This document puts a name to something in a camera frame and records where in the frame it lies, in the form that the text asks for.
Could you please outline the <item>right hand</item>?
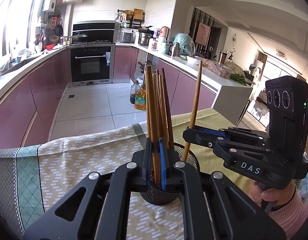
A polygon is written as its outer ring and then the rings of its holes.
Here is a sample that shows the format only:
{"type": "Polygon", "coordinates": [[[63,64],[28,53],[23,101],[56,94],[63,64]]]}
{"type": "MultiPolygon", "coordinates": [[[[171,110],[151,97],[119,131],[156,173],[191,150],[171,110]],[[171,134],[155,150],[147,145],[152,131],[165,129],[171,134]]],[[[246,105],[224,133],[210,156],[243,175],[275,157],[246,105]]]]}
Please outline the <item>right hand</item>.
{"type": "Polygon", "coordinates": [[[259,187],[258,182],[251,180],[249,185],[249,197],[258,205],[261,206],[262,201],[273,202],[274,206],[281,206],[287,204],[292,200],[295,192],[295,183],[291,181],[290,184],[282,190],[267,189],[263,190],[259,187]]]}

